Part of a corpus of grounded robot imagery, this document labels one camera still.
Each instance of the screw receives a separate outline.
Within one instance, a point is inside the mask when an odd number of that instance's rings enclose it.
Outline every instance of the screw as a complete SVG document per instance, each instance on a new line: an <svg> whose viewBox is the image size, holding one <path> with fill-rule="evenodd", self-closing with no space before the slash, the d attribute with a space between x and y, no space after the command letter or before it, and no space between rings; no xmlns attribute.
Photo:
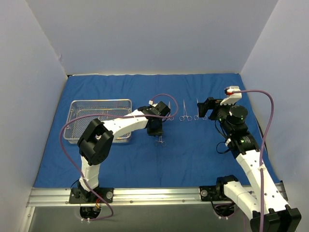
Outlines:
<svg viewBox="0 0 309 232"><path fill-rule="evenodd" d="M107 198L107 199L111 199L112 196L113 196L112 192L107 192L107 193L106 193L106 198Z"/></svg>
<svg viewBox="0 0 309 232"><path fill-rule="evenodd" d="M202 197L207 197L207 195L208 195L208 193L207 193L206 190L202 190L202 191L201 191L201 196L202 196Z"/></svg>

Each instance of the gray wall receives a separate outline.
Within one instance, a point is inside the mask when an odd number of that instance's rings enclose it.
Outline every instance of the gray wall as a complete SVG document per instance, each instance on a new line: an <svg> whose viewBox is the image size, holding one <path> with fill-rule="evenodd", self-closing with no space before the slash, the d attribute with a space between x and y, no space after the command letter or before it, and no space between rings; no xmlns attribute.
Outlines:
<svg viewBox="0 0 309 232"><path fill-rule="evenodd" d="M27 0L67 74L240 72L278 0Z"/></svg>
<svg viewBox="0 0 309 232"><path fill-rule="evenodd" d="M308 231L309 202L309 1L279 0L241 72L246 88L269 91L275 116L267 147L289 203L303 219L299 230ZM270 104L265 96L250 95L262 128Z"/></svg>
<svg viewBox="0 0 309 232"><path fill-rule="evenodd" d="M66 77L24 0L0 7L0 227L18 230Z"/></svg>

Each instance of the wire mesh basket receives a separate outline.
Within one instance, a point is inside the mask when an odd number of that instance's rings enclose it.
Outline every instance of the wire mesh basket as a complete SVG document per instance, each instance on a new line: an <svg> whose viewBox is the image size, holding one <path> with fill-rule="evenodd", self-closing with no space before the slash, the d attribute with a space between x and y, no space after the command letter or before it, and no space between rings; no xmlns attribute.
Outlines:
<svg viewBox="0 0 309 232"><path fill-rule="evenodd" d="M67 122L74 118L91 115L91 114L110 114L124 116L132 112L132 101L130 99L118 100L78 100L72 101ZM87 128L91 120L98 118L100 121L112 120L117 117L111 116L94 116L79 119L70 125L65 130L63 137L71 144L76 144L83 132ZM113 143L127 143L131 137L131 133L127 133L113 141Z"/></svg>

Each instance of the surgical scissors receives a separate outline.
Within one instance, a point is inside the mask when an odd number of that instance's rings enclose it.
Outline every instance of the surgical scissors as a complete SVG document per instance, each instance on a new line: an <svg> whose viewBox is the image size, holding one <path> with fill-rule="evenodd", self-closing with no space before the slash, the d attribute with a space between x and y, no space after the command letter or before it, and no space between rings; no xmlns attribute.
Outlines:
<svg viewBox="0 0 309 232"><path fill-rule="evenodd" d="M173 120L174 120L174 117L170 117L170 118L168 118L167 120L173 121Z"/></svg>
<svg viewBox="0 0 309 232"><path fill-rule="evenodd" d="M194 120L198 120L199 116L198 116L198 108L197 108L197 115L194 115Z"/></svg>
<svg viewBox="0 0 309 232"><path fill-rule="evenodd" d="M158 146L161 143L162 146L166 146L166 142L162 141L162 135L159 136L159 140L154 142L154 145Z"/></svg>
<svg viewBox="0 0 309 232"><path fill-rule="evenodd" d="M179 117L179 120L180 121L184 121L184 118L187 118L187 120L188 121L191 121L192 120L192 117L191 116L188 116L188 114L187 114L187 110L186 110L186 108L185 108L185 103L184 103L184 100L183 100L183 116L180 116Z"/></svg>

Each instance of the blue table surface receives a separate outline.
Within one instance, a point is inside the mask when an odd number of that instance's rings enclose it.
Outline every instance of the blue table surface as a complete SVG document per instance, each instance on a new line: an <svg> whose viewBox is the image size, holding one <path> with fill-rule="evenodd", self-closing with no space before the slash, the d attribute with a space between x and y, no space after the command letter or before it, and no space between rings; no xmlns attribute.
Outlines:
<svg viewBox="0 0 309 232"><path fill-rule="evenodd" d="M148 105L158 93L168 93L179 104L173 121L163 124L163 141L166 147L155 146L157 138L148 136L146 130L132 133L127 144L113 144L108 158L101 164L99 183L114 188L168 188L215 185L221 176L235 175L243 185L249 181L230 152L220 155L216 145L223 141L210 120L180 121L185 100L188 115L197 115L197 99L225 98L224 88L239 86L244 89L241 76L225 74L191 75L123 75L71 76L63 90L55 118L46 143L44 156L34 187L67 188L80 175L65 157L59 145L59 132L66 123L70 104L74 100L131 99L132 109ZM168 97L159 97L166 104ZM249 111L246 123L258 144L262 142L258 125L247 94L238 102ZM75 162L81 165L78 146L64 141L65 148ZM264 162L275 182L279 182L267 153Z"/></svg>

